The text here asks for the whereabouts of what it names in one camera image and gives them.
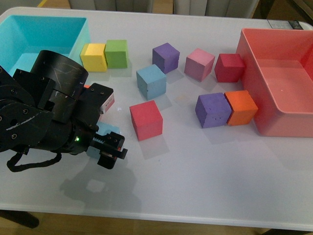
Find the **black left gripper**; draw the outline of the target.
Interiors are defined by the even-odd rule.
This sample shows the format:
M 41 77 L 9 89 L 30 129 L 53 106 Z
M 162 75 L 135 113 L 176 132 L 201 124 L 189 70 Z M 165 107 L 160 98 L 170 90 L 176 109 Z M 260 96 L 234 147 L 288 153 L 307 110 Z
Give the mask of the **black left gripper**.
M 110 131 L 101 134 L 102 124 L 86 125 L 81 121 L 73 122 L 72 139 L 70 142 L 70 153 L 77 155 L 86 152 L 90 147 L 99 151 L 97 164 L 113 169 L 117 159 L 125 159 L 127 149 L 123 148 L 125 137 Z

